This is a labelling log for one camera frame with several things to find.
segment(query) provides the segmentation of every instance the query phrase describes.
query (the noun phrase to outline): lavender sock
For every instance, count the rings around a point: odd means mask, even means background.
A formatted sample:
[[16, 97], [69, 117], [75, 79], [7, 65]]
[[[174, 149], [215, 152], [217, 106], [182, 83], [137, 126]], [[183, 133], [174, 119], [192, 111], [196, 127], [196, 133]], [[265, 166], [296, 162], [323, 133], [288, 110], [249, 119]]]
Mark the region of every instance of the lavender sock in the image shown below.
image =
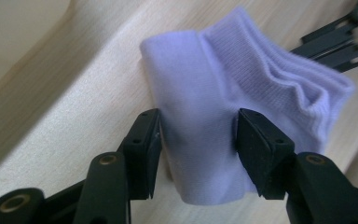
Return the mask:
[[274, 45], [240, 8], [199, 33], [146, 39], [141, 51], [172, 177], [191, 204], [228, 203], [254, 190], [234, 148], [240, 107], [263, 113], [296, 152], [323, 152], [353, 91], [341, 74]]

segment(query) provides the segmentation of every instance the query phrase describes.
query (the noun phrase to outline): wood grain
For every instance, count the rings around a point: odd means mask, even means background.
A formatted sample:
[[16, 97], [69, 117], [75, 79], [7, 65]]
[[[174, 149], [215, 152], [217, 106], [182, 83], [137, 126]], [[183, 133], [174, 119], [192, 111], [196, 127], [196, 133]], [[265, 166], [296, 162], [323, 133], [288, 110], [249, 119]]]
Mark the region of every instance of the wood grain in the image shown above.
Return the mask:
[[[351, 0], [72, 1], [43, 44], [0, 81], [0, 196], [37, 187], [46, 196], [85, 178], [92, 158], [116, 150], [136, 116], [153, 107], [139, 51], [151, 35], [202, 29], [235, 6], [287, 49], [353, 7]], [[331, 134], [330, 156], [345, 170], [358, 150], [357, 92]], [[219, 206], [184, 204], [158, 169], [156, 196], [132, 204], [133, 223], [288, 223], [284, 202], [254, 194]]]

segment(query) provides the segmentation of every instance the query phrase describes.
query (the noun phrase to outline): sock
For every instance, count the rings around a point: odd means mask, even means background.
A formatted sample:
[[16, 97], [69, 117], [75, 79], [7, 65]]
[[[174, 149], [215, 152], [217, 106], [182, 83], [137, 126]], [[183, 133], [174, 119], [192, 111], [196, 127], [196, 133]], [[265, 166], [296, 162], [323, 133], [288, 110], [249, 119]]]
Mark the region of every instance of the sock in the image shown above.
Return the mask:
[[323, 153], [354, 89], [340, 73], [273, 44], [241, 8], [200, 32], [148, 38], [141, 52], [185, 203], [228, 203], [255, 190], [234, 147], [241, 107], [264, 114], [296, 152]]

